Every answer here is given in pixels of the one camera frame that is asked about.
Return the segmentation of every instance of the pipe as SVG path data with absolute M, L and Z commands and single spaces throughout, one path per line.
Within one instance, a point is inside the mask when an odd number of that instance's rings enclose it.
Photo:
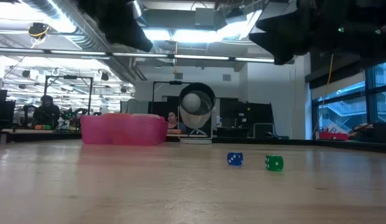
M 81 36 L 69 36 L 67 39 L 74 42 L 82 50 L 88 51 L 111 51 L 110 45 L 102 35 L 99 35 L 91 25 L 82 16 L 79 10 L 69 0 L 23 0 L 36 11 L 48 15 L 60 23 L 72 23 L 76 29 L 73 32 Z M 136 76 L 133 75 L 131 68 L 125 66 L 116 58 L 105 61 L 118 75 L 118 77 L 127 82 L 134 82 Z

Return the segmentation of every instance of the pink container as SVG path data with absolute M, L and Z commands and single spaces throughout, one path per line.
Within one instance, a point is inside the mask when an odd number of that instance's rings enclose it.
M 111 144 L 108 127 L 103 116 L 81 116 L 82 141 L 85 144 Z
M 168 123 L 162 117 L 146 114 L 84 117 L 89 117 L 81 119 L 82 141 L 87 144 L 152 146 L 167 138 Z

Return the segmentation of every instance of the glass window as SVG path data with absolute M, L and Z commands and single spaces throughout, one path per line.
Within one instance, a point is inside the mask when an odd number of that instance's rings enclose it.
M 364 91 L 364 90 L 365 90 L 365 81 L 362 81 L 362 82 L 353 84 L 351 86 L 345 87 L 343 89 L 340 89 L 338 91 L 335 91 L 333 93 L 330 93 L 327 95 L 327 97 L 325 99 L 327 100 L 327 99 L 335 98 L 338 96 L 344 96 L 344 95 L 348 95 L 350 93 L 356 93 L 358 91 Z
M 328 128 L 336 133 L 348 133 L 351 129 L 367 121 L 365 97 L 342 100 L 319 105 L 319 129 Z
M 374 75 L 376 87 L 386 85 L 386 62 L 374 67 Z
M 386 122 L 386 91 L 377 94 L 377 121 Z

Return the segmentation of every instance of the woman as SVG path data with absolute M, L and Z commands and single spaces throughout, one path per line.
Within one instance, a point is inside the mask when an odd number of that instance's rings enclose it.
M 168 129 L 175 129 L 175 130 L 180 130 L 181 134 L 186 133 L 186 126 L 182 122 L 179 122 L 179 127 L 178 127 L 178 116 L 176 115 L 175 112 L 171 111 L 168 114 Z

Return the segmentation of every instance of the green die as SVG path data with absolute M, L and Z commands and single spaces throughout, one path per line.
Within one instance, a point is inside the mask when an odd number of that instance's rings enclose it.
M 284 168 L 284 160 L 282 159 L 282 156 L 266 155 L 265 166 L 267 170 L 282 171 Z

